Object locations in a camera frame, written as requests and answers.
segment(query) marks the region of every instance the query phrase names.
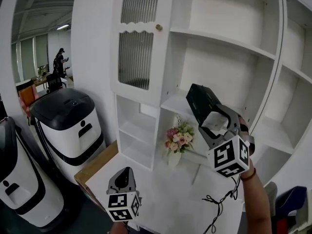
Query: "white vase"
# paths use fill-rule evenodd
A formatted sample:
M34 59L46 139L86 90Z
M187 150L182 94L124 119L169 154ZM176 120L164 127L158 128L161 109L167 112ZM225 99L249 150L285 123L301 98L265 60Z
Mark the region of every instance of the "white vase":
M180 152L176 152L176 153L171 152L169 154L168 165L170 168L174 169L178 165L178 163L181 159L181 155L182 155L182 153L180 153Z

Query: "white wall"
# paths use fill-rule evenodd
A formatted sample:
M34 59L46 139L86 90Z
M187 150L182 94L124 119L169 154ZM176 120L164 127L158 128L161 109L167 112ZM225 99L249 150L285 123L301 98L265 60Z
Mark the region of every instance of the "white wall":
M22 128L22 133L28 145L34 152L41 152L33 135L31 134L26 118L20 107L16 92L12 61L11 61L11 31L16 0L3 0L0 7L0 94L9 116Z
M57 55L60 48L63 48L65 53L64 59L69 57L66 63L67 67L72 66L71 55L71 32L70 31L52 31L48 33L48 55L49 55L49 68L50 72L53 71L53 60Z
M110 90L110 24L113 0L75 0L72 63L75 88L95 101L106 144L116 139L114 97Z

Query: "human arm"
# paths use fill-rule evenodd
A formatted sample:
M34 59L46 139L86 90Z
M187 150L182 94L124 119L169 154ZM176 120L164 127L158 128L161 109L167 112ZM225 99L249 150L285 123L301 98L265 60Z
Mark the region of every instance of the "human arm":
M254 173L254 165L250 160L250 169L241 174L245 179ZM271 217L269 199L257 174L250 180L243 181L247 230L249 234L271 234Z
M127 228L123 222L115 222L111 228L110 234L127 234Z
M60 62L61 62L61 63L65 63L65 62L68 61L69 58L64 59L63 55L60 55L59 59L60 59Z

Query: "ceiling light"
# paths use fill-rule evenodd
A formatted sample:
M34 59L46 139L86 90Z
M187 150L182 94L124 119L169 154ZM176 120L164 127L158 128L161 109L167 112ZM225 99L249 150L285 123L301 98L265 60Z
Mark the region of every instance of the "ceiling light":
M63 28L66 28L66 27L68 27L68 26L69 26L69 24L64 24L63 26L58 27L58 28L57 28L57 30L59 30L59 29L63 29Z

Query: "black and white robot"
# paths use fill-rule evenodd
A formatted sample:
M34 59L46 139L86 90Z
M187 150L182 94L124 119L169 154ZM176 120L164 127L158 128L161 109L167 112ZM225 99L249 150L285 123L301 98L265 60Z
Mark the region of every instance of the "black and white robot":
M66 211L60 190L29 155L10 117L0 121L0 199L43 232L59 225Z
M75 89L60 89L30 106L36 130L46 152L63 175L74 175L105 148L93 100Z

